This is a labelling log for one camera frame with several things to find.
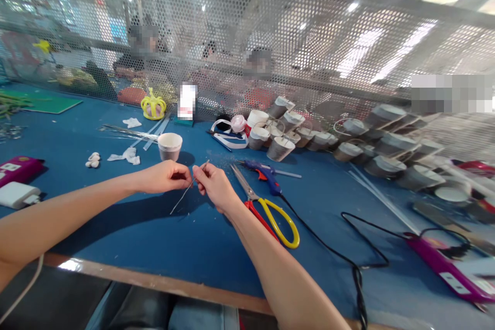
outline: scissor blade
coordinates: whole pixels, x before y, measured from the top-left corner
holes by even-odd
[[[242,173],[240,172],[239,168],[231,163],[230,164],[230,167],[232,168],[232,170],[234,171],[234,174],[236,175],[237,177],[237,180],[239,181],[239,183],[241,184],[242,188],[244,189],[244,192],[246,193],[247,195],[247,198],[252,200],[253,198],[253,190],[251,189],[251,187],[249,186],[249,183],[248,181],[246,180],[246,178],[244,178],[244,175],[242,175]]]

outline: floor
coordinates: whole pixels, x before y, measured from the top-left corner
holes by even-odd
[[[16,300],[35,270],[36,263],[30,264],[0,293],[0,314]],[[31,290],[0,328],[85,330],[110,284],[109,280],[45,266]],[[278,329],[276,319],[271,316],[240,310],[239,317],[245,330]]]

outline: black cable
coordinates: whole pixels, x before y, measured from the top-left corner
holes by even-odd
[[[451,247],[448,247],[445,249],[437,249],[439,252],[441,252],[448,259],[462,258],[472,248],[471,241],[466,236],[464,236],[463,234],[461,234],[459,232],[453,231],[451,229],[427,228],[427,229],[424,229],[421,231],[421,233],[419,234],[419,238],[423,237],[423,235],[426,232],[433,231],[433,230],[440,230],[440,231],[444,231],[444,232],[449,232],[451,234],[460,236],[464,240],[464,243],[462,243],[460,246],[451,246]]]
[[[373,264],[368,264],[364,266],[358,266],[355,262],[353,262],[351,259],[347,258],[345,255],[339,253],[338,251],[332,249],[330,246],[328,246],[312,229],[307,225],[307,223],[299,216],[299,214],[294,210],[292,205],[287,201],[284,195],[280,194],[280,197],[284,202],[287,204],[287,206],[292,210],[292,212],[295,214],[295,216],[299,219],[299,221],[307,228],[309,232],[323,245],[325,246],[329,251],[340,257],[341,259],[345,260],[352,266],[352,277],[354,280],[354,285],[356,286],[356,292],[357,292],[357,297],[356,297],[356,306],[357,310],[359,313],[359,321],[361,322],[361,330],[366,330],[368,328],[368,314],[366,312],[366,305],[365,305],[365,298],[362,293],[362,273],[361,269],[369,269],[369,268],[384,268],[388,267],[390,265],[390,261],[388,258],[383,254],[365,235],[361,233],[361,231],[350,221],[346,218],[346,216],[352,217],[354,219],[357,219],[360,222],[366,223],[372,227],[375,227],[383,232],[386,232],[390,235],[393,235],[395,237],[398,237],[403,240],[408,240],[406,236],[402,236],[399,234],[396,234],[395,232],[392,232],[388,229],[385,229],[383,227],[380,227],[376,224],[373,224],[371,222],[368,222],[367,220],[364,220],[358,216],[355,216],[353,214],[350,214],[348,212],[342,212],[340,215],[342,218],[351,226],[353,230],[355,230],[367,243],[368,245],[375,251],[377,252],[380,257],[384,260],[384,263],[373,263]],[[419,234],[418,238],[421,238],[426,232],[432,231],[432,230],[441,230],[444,232],[449,232],[455,235],[458,235],[462,237],[462,239],[465,241],[461,246],[453,246],[448,249],[438,249],[441,251],[443,254],[445,254],[447,257],[461,257],[464,256],[465,253],[471,249],[471,242],[469,239],[464,236],[463,234],[460,234],[459,232],[450,230],[450,229],[444,229],[444,228],[427,228],[421,231]]]
[[[308,231],[311,232],[311,234],[323,245],[325,246],[328,250],[330,250],[332,253],[340,257],[341,259],[345,260],[347,263],[349,263],[352,266],[352,278],[354,280],[354,285],[356,286],[356,291],[357,291],[357,297],[356,297],[356,305],[357,305],[357,310],[359,313],[359,321],[361,323],[361,330],[366,330],[368,328],[368,314],[366,312],[366,305],[365,305],[365,298],[362,293],[362,273],[361,269],[359,266],[347,258],[345,255],[340,254],[338,251],[332,249],[330,246],[328,246],[312,229],[307,225],[307,223],[299,216],[299,214],[294,210],[292,205],[287,201],[284,195],[280,195],[282,200],[287,204],[287,206],[292,210],[292,212],[295,214],[295,216],[299,219],[299,221],[308,229]]]

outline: table edge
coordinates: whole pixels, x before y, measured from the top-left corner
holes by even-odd
[[[95,276],[125,284],[136,285],[170,294],[204,300],[207,302],[213,302],[273,316],[270,305],[264,298],[217,289],[204,284],[196,284],[167,276],[132,271],[125,268],[109,266],[90,260],[68,257],[51,252],[45,253],[44,264],[65,271],[82,273],[89,276]],[[345,320],[351,329],[360,329],[359,321],[347,318]],[[391,327],[378,324],[369,324],[368,329],[393,330]]]

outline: green cutting mat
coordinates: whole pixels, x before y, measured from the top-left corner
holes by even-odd
[[[28,98],[29,100],[31,100],[32,107],[23,108],[23,110],[26,111],[59,114],[82,102],[81,100],[61,98],[50,95],[41,95],[38,93],[23,93],[15,90],[3,89],[1,89],[1,91],[6,95],[11,95],[17,98]]]

